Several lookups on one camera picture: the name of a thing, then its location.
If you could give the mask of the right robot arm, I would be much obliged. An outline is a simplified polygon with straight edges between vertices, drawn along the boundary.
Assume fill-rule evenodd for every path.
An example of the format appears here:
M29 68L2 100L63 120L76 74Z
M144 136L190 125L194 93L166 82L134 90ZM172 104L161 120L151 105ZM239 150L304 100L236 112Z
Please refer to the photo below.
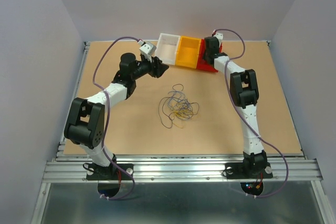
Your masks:
M258 178L265 171L268 162L257 123L259 90L256 72L240 67L225 53L220 52L221 43L220 38L216 36L204 38L203 59L224 74L229 98L240 117L244 139L243 161L227 163L224 176L228 179Z

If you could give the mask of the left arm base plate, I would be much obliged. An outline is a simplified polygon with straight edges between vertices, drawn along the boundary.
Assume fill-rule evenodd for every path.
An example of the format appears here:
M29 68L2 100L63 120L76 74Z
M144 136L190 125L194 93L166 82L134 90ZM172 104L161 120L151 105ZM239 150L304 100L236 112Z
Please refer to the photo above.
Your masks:
M94 163L84 163L82 166L87 172L86 180L131 180L129 173L126 175L112 164L102 167Z

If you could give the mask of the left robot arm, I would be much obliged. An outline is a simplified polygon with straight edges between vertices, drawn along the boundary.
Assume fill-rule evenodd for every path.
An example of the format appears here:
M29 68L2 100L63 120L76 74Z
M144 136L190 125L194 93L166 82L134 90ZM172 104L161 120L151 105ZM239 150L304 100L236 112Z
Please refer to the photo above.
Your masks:
M136 80L148 74L159 78L167 71L168 65L158 57L137 60L133 53L121 56L119 70L111 84L89 98L75 98L70 106L64 137L80 146L92 159L85 166L88 175L110 179L116 175L116 157L105 147L103 140L109 118L105 116L110 109L128 99L136 89Z

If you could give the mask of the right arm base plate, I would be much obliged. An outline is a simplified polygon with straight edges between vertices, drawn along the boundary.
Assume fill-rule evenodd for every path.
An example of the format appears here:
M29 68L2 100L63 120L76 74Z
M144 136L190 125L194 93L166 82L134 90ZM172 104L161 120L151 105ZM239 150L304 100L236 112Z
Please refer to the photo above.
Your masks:
M237 162L226 163L222 175L227 179L257 179L261 178L261 176L266 179L271 179L274 177L270 163L252 167Z

